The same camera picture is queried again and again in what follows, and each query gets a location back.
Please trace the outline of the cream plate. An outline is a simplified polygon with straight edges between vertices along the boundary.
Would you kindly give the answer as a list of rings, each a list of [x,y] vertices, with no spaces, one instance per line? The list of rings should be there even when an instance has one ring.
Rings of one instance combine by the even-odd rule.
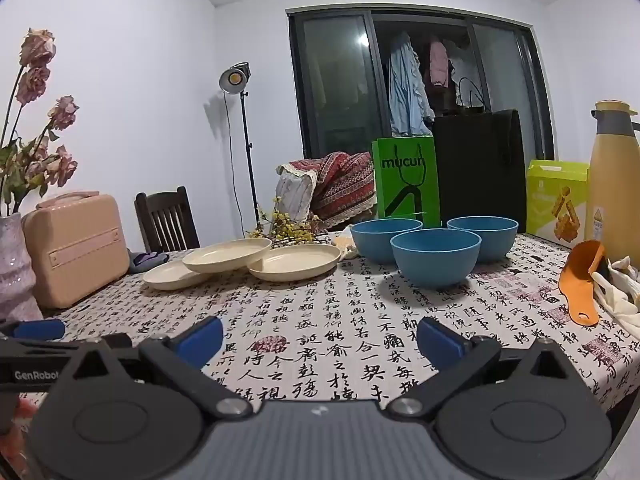
[[[271,249],[247,266],[255,278],[273,283],[309,280],[333,270],[342,258],[329,244],[303,244]]]
[[[234,271],[260,260],[271,249],[266,238],[243,238],[195,249],[182,258],[191,271],[216,274]]]
[[[175,260],[145,272],[142,281],[152,289],[172,292],[202,284],[211,277],[212,274],[191,271],[180,260]]]

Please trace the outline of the glittery pink vase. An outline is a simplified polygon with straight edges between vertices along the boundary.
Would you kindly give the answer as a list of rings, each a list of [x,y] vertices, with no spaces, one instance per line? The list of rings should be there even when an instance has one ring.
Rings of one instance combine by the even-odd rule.
[[[1,218],[0,310],[2,320],[43,319],[34,297],[36,276],[28,253],[20,214]]]

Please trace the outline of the blue bowl front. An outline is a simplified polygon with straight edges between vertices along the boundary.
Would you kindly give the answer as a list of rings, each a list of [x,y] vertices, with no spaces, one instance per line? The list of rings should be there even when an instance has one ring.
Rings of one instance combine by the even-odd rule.
[[[400,273],[413,285],[431,289],[464,281],[481,244],[474,232],[443,228],[403,232],[390,240]]]

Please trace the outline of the grey purple cloth pouch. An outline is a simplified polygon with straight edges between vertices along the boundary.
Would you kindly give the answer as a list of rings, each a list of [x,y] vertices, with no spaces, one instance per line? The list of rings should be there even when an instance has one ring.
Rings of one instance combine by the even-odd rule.
[[[128,252],[129,256],[129,274],[145,273],[149,270],[161,266],[169,260],[166,252]]]

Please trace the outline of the calligraphy print tablecloth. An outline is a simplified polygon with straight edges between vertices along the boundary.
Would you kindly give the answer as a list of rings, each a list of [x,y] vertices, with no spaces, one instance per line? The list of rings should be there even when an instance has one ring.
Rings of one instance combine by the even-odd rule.
[[[430,316],[465,337],[493,336],[511,348],[555,340],[609,410],[638,388],[638,340],[607,314],[593,327],[570,320],[558,287],[566,257],[561,247],[521,235],[503,261],[443,290],[417,288],[393,266],[363,258],[295,284],[238,271],[157,292],[128,275],[61,318],[70,339],[125,333],[140,341],[215,315],[224,341],[204,373],[259,404],[393,399],[434,372],[416,348],[416,326]]]

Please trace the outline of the blue bowl right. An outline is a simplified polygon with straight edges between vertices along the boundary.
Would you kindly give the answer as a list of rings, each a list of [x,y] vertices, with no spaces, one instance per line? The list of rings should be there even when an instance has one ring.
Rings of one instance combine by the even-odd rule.
[[[477,234],[482,239],[477,261],[492,263],[506,258],[520,225],[516,220],[504,217],[466,216],[448,220],[447,226]]]

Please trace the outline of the pink small suitcase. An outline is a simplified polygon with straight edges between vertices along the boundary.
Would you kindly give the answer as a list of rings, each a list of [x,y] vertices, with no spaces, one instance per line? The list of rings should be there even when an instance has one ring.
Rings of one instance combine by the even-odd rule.
[[[116,200],[96,191],[44,200],[23,218],[43,310],[67,309],[124,276],[129,268]]]

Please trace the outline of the dark wooden chair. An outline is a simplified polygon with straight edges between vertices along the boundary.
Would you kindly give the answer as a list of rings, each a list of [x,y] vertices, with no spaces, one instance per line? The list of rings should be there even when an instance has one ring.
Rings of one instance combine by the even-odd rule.
[[[174,192],[138,193],[134,209],[148,252],[180,252],[201,246],[184,186]]]

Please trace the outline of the orange plastic scoop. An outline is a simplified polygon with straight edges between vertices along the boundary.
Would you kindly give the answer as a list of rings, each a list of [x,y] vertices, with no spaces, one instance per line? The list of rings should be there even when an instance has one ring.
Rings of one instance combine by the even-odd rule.
[[[580,326],[595,326],[599,313],[593,305],[594,281],[604,257],[604,246],[598,240],[577,244],[568,255],[559,279],[559,289],[567,301],[570,319]]]

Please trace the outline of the yellow dotted work glove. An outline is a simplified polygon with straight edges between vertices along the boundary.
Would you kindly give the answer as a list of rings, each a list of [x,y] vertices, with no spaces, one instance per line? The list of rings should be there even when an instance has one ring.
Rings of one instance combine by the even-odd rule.
[[[333,239],[333,244],[340,251],[340,260],[349,260],[359,256],[358,249],[349,232],[337,234]]]

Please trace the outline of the cream cloth bag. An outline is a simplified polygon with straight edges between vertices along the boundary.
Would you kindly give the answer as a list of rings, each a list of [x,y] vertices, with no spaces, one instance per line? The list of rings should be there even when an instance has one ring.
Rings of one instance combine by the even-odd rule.
[[[639,270],[626,256],[617,261],[597,254],[589,267],[593,280],[593,302],[608,312],[614,320],[640,339]]]

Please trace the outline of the green paper shopping bag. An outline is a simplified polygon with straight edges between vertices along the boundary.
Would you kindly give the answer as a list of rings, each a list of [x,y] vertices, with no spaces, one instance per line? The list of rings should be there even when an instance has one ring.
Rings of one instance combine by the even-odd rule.
[[[381,138],[372,142],[372,157],[378,216],[418,219],[426,228],[439,228],[434,139]]]

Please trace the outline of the black paper bag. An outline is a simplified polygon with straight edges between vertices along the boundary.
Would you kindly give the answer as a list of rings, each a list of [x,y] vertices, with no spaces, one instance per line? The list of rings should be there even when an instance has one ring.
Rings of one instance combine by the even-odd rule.
[[[526,231],[526,169],[520,115],[500,110],[444,116],[433,128],[440,218],[498,216]]]

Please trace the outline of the red patterned blanket on chair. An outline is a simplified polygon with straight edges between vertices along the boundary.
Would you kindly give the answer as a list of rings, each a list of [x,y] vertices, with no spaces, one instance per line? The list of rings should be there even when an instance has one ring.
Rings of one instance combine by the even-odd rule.
[[[375,178],[369,152],[333,152],[277,166],[276,209],[295,222],[316,216],[326,228],[375,210]]]

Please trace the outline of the dark sliding glass door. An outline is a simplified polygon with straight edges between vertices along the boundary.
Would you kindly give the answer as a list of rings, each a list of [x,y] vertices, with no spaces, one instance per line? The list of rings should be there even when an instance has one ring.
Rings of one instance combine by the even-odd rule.
[[[382,4],[295,11],[288,24],[306,157],[362,152],[392,135],[388,60],[392,41],[406,32],[435,120],[517,110],[526,159],[553,158],[548,92],[530,26],[472,11]],[[474,58],[484,106],[457,106],[450,64],[449,86],[432,86],[433,40],[448,58]]]

